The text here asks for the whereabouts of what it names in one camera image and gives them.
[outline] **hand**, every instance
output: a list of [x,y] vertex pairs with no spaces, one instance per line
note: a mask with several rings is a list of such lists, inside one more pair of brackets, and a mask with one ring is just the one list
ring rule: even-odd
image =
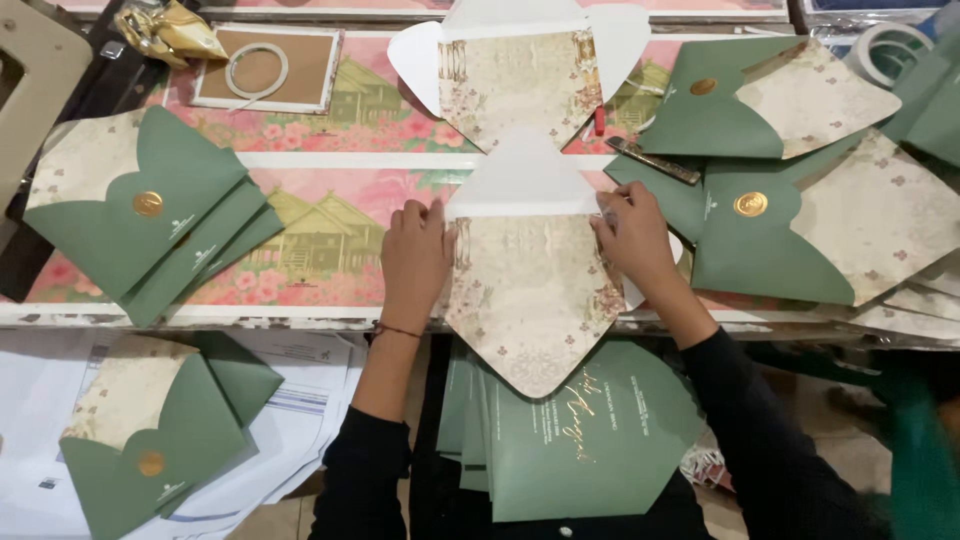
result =
[[590,218],[604,254],[644,296],[679,277],[670,250],[666,220],[653,193],[640,182],[622,185],[613,193],[597,193],[601,217]]
[[456,234],[445,229],[439,199],[430,210],[418,201],[407,201],[391,216],[390,230],[383,237],[384,325],[423,333],[453,263]]

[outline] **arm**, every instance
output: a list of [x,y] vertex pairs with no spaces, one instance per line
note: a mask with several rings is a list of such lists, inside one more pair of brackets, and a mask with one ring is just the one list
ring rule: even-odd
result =
[[383,238],[386,283],[382,333],[336,440],[324,456],[324,491],[314,506],[310,540],[404,539],[396,483],[407,478],[410,428],[403,424],[407,382],[430,309],[449,273],[454,236],[444,208],[407,201]]
[[862,538],[856,494],[817,455],[754,364],[677,272],[657,199],[640,182],[598,194],[604,253],[670,330],[732,475],[754,538]]

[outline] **cork board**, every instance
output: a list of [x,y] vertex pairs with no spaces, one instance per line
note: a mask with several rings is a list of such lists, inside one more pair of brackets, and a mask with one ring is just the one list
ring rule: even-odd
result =
[[[215,32],[229,56],[251,43],[267,42],[287,57],[289,71],[283,86],[245,109],[328,113],[342,30],[235,24],[218,27]],[[204,64],[192,105],[233,109],[247,103],[227,86],[227,65],[227,61]],[[270,86],[279,73],[280,59],[274,53],[255,51],[236,64],[233,80],[241,89],[257,92]]]

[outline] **white paper stack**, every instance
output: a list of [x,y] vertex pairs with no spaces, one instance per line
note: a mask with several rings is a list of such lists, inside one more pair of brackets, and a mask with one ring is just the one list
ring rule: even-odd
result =
[[[251,451],[202,486],[170,519],[126,538],[226,537],[259,505],[276,503],[322,465],[347,414],[367,344],[360,335],[229,331],[284,378],[248,430]],[[0,331],[0,540],[90,537],[60,457],[75,403],[119,331]]]

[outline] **black sleeve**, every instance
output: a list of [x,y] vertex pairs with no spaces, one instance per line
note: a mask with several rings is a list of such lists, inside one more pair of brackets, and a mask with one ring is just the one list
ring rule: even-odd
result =
[[726,332],[717,331],[682,356],[751,538],[867,537],[856,493],[817,455]]
[[353,407],[324,455],[324,491],[309,540],[405,540],[396,483],[408,478],[410,428]]

